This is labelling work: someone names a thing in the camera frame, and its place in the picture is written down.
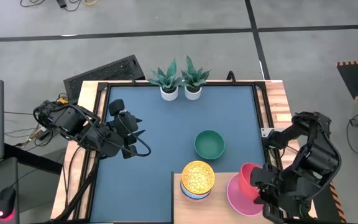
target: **gray floor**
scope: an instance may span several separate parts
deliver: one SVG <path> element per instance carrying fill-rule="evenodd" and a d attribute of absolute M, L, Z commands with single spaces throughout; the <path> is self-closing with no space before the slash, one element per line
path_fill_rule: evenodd
<path fill-rule="evenodd" d="M 251 3 L 258 27 L 358 24 L 358 1 Z M 33 8 L 20 7 L 19 0 L 0 0 L 0 37 L 238 27 L 250 27 L 242 0 L 99 0 L 94 6 L 81 4 L 72 13 L 60 10 L 54 0 Z M 334 182 L 347 221 L 358 223 L 358 156 L 346 142 L 346 124 L 358 113 L 358 102 L 352 100 L 335 67 L 336 62 L 358 60 L 358 29 L 260 33 L 260 39 L 271 79 L 284 81 L 292 112 L 319 111 L 333 120 L 331 139 L 343 159 Z M 225 78 L 233 70 L 241 79 L 262 79 L 251 33 L 0 42 L 5 109 L 30 113 L 43 100 L 65 91 L 64 79 L 131 54 L 147 77 L 150 69 L 166 67 L 174 57 L 183 69 L 189 55 L 196 66 L 212 69 L 211 78 Z M 5 119 L 6 131 L 35 126 L 31 116 L 7 114 Z M 351 129 L 349 137 L 358 150 L 358 129 Z M 11 144 L 22 140 L 6 138 Z M 66 144 L 57 138 L 34 153 L 56 159 Z M 21 174 L 26 169 L 21 167 Z M 39 180 L 52 184 L 43 187 Z M 57 176 L 43 172 L 22 180 L 21 211 L 35 208 L 21 213 L 21 223 L 49 218 L 57 181 Z"/>

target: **succulent plant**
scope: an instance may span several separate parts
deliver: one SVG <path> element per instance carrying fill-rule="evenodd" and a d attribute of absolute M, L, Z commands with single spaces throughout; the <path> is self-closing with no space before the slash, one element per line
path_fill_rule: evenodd
<path fill-rule="evenodd" d="M 194 68 L 193 62 L 189 56 L 186 56 L 187 62 L 187 71 L 181 71 L 181 75 L 184 80 L 181 85 L 189 87 L 194 90 L 198 90 L 202 85 L 204 85 L 206 80 L 209 77 L 209 71 L 203 72 L 203 68 L 200 68 L 198 71 Z"/>
<path fill-rule="evenodd" d="M 160 86 L 165 93 L 174 92 L 182 80 L 182 77 L 175 79 L 177 73 L 177 61 L 175 59 L 173 59 L 173 62 L 169 65 L 167 74 L 164 74 L 160 67 L 157 69 L 157 72 L 154 70 L 151 71 L 157 80 L 150 78 L 149 82 L 153 85 Z"/>

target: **gold patterned cup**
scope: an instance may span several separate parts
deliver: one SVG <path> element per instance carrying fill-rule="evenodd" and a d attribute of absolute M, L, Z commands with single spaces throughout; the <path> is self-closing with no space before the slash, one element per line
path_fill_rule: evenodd
<path fill-rule="evenodd" d="M 193 161 L 187 164 L 181 174 L 181 189 L 192 199 L 208 196 L 214 183 L 214 170 L 203 161 Z"/>

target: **white pot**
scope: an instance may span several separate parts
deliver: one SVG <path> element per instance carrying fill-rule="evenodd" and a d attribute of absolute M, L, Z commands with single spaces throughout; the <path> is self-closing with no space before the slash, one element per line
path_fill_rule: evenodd
<path fill-rule="evenodd" d="M 201 96 L 202 89 L 203 89 L 203 87 L 200 87 L 200 90 L 198 90 L 196 93 L 192 93 L 192 92 L 188 91 L 187 88 L 185 87 L 185 96 L 189 100 L 197 100 Z"/>
<path fill-rule="evenodd" d="M 177 89 L 173 93 L 165 93 L 164 91 L 162 91 L 162 87 L 160 87 L 161 96 L 164 100 L 172 101 L 178 97 L 178 89 L 179 88 L 177 87 Z"/>

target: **blue table surface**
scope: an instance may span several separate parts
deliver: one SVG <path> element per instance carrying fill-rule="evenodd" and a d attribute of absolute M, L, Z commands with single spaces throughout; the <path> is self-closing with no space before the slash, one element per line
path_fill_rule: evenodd
<path fill-rule="evenodd" d="M 157 87 L 112 87 L 109 102 L 123 99 L 137 118 L 140 136 L 151 148 L 147 157 L 101 160 L 91 211 L 92 222 L 170 222 L 171 176 L 187 163 L 202 160 L 194 140 L 204 130 L 217 131 L 226 151 L 206 161 L 215 172 L 238 172 L 245 162 L 262 165 L 264 155 L 250 86 L 205 86 L 200 99 L 187 100 L 182 88 L 165 101 Z M 147 152 L 136 143 L 138 152 Z"/>

